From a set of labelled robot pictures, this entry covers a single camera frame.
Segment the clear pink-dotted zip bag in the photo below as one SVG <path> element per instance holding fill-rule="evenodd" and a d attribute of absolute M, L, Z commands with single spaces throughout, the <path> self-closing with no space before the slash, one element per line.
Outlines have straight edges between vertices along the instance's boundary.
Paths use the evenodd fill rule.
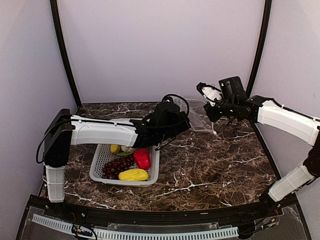
<path fill-rule="evenodd" d="M 189 105 L 188 118 L 191 130 L 199 133 L 211 133 L 216 135 L 214 123 L 211 122 L 204 110 L 205 101 L 199 99 L 186 99 Z"/>

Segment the red toy bell pepper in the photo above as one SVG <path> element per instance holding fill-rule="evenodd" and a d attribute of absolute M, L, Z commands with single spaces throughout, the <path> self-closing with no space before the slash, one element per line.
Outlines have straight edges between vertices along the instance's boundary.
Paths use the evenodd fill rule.
<path fill-rule="evenodd" d="M 148 170 L 151 167 L 150 154 L 146 148 L 136 150 L 133 158 L 140 169 Z"/>

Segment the white green toy cauliflower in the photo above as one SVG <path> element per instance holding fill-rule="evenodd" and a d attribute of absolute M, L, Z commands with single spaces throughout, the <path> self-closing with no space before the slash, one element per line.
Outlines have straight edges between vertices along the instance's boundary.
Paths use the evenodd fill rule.
<path fill-rule="evenodd" d="M 133 154 L 137 148 L 132 148 L 128 146 L 120 146 L 119 152 L 116 153 L 117 156 L 128 156 Z"/>

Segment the dark red toy grapes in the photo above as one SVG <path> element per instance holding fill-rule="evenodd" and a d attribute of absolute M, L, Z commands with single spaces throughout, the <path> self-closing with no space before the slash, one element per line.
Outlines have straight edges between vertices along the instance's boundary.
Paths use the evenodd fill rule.
<path fill-rule="evenodd" d="M 128 170 L 135 163 L 133 155 L 120 156 L 104 164 L 102 177 L 104 179 L 118 180 L 119 173 Z"/>

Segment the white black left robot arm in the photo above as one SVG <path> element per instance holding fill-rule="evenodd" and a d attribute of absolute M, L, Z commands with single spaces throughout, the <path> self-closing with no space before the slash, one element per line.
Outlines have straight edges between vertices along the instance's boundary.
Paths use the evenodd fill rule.
<path fill-rule="evenodd" d="M 189 112 L 170 101 L 158 103 L 142 119 L 91 119 L 72 115 L 66 108 L 60 110 L 39 143 L 44 147 L 42 158 L 36 159 L 45 166 L 51 210 L 60 218 L 67 218 L 71 213 L 70 206 L 64 202 L 64 183 L 72 145 L 108 144 L 134 149 L 159 146 L 191 127 Z"/>

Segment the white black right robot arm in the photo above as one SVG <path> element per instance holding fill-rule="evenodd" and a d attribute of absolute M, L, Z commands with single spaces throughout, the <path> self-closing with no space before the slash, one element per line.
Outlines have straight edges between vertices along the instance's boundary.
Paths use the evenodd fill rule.
<path fill-rule="evenodd" d="M 221 117 L 253 122 L 266 141 L 281 178 L 255 205 L 255 213 L 266 217 L 275 203 L 309 185 L 320 176 L 320 120 L 280 105 L 274 99 L 252 96 L 239 103 L 220 94 L 205 94 L 205 111 L 216 122 Z"/>

